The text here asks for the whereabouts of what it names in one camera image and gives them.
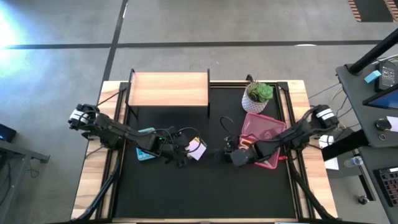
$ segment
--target black table surface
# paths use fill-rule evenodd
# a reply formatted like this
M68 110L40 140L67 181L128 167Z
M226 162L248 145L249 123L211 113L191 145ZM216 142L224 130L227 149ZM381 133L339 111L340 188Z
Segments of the black table surface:
M211 113L206 108L140 107L136 129L149 127L197 128L208 147L199 161L178 169L163 158L139 162L135 147L125 150L115 217L124 218L295 218L287 164L274 170L255 165L234 167L217 161L212 153L224 146L228 133L219 118L229 116L240 133L246 112L244 88L210 91ZM279 119L276 100L262 112Z
M398 148L376 149L371 147L360 147L358 150L388 219L391 223L398 223L398 207L390 207L388 205L382 189L378 184L377 177L374 175L375 170L398 167Z
M398 133L392 131L379 131L376 129L374 122L380 118L386 119L386 116L398 117L398 110L387 110L363 105L363 100L376 94L374 91L374 83L368 84L364 81L364 78L375 69L375 65L369 65L359 76L350 74L345 66L338 67L336 71L369 145L371 147L397 147ZM380 134L384 134L387 139L385 141L380 140Z

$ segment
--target potted plant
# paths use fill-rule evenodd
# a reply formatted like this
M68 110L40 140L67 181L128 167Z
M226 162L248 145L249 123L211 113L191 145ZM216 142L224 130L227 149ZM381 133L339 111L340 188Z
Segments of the potted plant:
M274 96L273 92L273 88L265 83L251 82L243 93L243 109L246 112L260 113Z

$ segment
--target pink tray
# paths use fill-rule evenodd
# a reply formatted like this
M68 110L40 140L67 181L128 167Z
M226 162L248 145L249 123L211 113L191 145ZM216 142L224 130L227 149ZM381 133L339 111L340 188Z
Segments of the pink tray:
M247 113L242 127L242 139L250 141L272 139L286 129L286 124L274 118L256 113ZM278 149L268 160L255 162L255 165L275 169L278 165Z

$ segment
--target succulent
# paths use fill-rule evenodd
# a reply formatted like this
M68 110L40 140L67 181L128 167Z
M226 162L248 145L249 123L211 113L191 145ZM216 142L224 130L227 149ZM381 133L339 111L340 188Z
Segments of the succulent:
M271 86L265 83L252 82L248 87L248 96L254 102L263 103L274 96Z

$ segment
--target gray concrete floor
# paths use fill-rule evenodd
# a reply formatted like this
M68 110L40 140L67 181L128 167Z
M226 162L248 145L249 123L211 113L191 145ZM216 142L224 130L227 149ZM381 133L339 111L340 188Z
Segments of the gray concrete floor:
M0 2L1 44L111 43L122 0ZM189 41L373 40L393 23L358 23L345 0L147 0L129 2L119 43ZM110 80L137 71L205 71L212 80L305 80L308 95L334 83L335 67L372 45L117 49ZM0 123L18 131L16 143L51 155L29 175L8 223L67 221L87 142L67 119L77 103L95 104L109 49L0 50ZM398 54L394 47L387 54ZM327 103L336 89L310 99ZM344 95L331 106L336 110ZM356 124L351 112L343 119ZM388 223L380 203L356 203L358 178L331 180L339 216Z

